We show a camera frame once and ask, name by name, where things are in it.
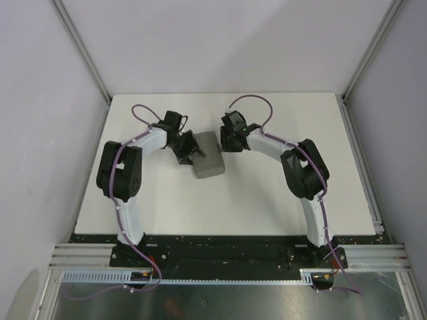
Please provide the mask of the grey plastic tool case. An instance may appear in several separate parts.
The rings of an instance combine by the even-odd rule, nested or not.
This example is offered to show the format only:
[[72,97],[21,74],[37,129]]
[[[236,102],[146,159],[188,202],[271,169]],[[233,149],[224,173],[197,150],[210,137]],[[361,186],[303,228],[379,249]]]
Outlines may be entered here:
[[193,172],[198,179],[205,179],[224,174],[226,166],[215,131],[205,131],[195,134],[201,153],[194,153]]

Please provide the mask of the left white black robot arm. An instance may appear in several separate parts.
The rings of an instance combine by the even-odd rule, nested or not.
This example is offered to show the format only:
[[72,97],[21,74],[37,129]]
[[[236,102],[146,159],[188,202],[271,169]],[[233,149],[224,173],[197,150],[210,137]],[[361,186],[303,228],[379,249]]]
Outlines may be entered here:
[[128,245],[124,258],[138,267],[147,260],[147,249],[139,243],[145,232],[139,218],[136,195],[142,185],[143,158],[169,148],[180,165],[193,165],[193,156],[205,156],[193,131],[184,131],[187,115],[167,111],[163,119],[147,125],[136,137],[120,143],[108,141],[103,147],[96,185],[114,203],[117,239]]

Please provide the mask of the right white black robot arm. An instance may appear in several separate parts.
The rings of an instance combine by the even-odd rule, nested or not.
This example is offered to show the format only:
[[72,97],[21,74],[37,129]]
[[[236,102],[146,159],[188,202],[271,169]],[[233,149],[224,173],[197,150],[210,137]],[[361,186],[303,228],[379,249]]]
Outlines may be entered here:
[[296,143],[266,133],[258,124],[248,125],[238,111],[226,113],[222,122],[224,152],[257,151],[282,164],[286,184],[303,207],[310,242],[308,261],[314,267],[324,267],[332,259],[334,236],[325,205],[330,173],[315,143],[310,139]]

